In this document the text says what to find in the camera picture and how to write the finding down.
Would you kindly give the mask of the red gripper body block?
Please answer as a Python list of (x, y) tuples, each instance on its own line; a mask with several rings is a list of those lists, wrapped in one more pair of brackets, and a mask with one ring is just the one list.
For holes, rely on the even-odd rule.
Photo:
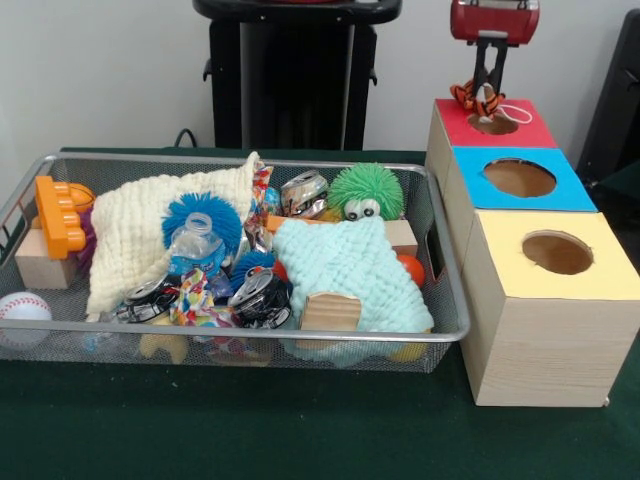
[(538, 1), (452, 1), (450, 30), (455, 39), (479, 38), (529, 43), (540, 18)]

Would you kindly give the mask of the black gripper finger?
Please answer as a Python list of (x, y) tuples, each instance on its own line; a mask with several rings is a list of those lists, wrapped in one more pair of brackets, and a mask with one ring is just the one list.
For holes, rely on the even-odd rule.
[(492, 39), (478, 39), (476, 42), (476, 59), (474, 66), (474, 75), (472, 83), (472, 98), (475, 99), (480, 88), (485, 85), (491, 85), (491, 73), (485, 65), (486, 51), (493, 46)]
[(501, 84), (504, 66), (508, 54), (509, 45), (505, 39), (493, 39), (492, 46), (497, 50), (494, 68), (491, 71), (491, 86), (496, 95), (501, 93)]

